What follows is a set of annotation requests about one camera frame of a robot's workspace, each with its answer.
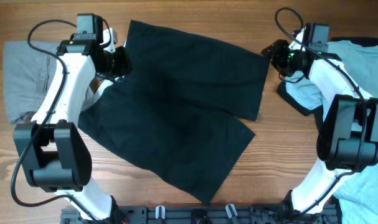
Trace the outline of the black shorts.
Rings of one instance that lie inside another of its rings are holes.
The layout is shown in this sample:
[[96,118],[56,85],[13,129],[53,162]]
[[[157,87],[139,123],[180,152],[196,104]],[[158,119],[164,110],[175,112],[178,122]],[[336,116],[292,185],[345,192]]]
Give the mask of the black shorts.
[[133,66],[80,114],[110,152],[208,204],[254,133],[269,62],[201,35],[131,21]]

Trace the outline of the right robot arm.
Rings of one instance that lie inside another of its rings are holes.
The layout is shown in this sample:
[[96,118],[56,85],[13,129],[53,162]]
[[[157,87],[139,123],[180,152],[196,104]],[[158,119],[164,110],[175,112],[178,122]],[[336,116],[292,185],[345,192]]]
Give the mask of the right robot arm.
[[378,98],[345,71],[341,58],[328,51],[329,26],[307,23],[262,50],[284,77],[301,71],[329,104],[317,139],[318,159],[302,183],[289,191],[276,215],[289,223],[321,213],[327,199],[367,166],[378,163]]

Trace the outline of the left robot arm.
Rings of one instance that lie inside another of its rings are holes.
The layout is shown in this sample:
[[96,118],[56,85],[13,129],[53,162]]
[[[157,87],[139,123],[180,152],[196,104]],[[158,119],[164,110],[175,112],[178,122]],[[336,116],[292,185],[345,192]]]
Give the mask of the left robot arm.
[[66,199],[85,223],[127,223],[116,200],[92,178],[92,158],[77,126],[91,82],[115,82],[130,73],[131,63],[101,16],[79,14],[75,28],[54,53],[56,73],[44,102],[30,123],[14,128],[15,169],[53,200]]

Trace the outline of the light blue t-shirt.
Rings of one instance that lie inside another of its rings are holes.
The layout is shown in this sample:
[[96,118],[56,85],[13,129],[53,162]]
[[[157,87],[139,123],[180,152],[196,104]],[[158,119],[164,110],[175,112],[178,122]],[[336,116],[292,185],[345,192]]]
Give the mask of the light blue t-shirt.
[[[341,58],[346,73],[361,87],[363,97],[378,98],[378,42],[333,40],[328,45],[328,51]],[[327,115],[327,100],[302,72],[281,82],[277,93],[301,114],[313,114],[319,124]],[[378,223],[378,163],[345,181],[334,196],[341,207],[342,223]]]

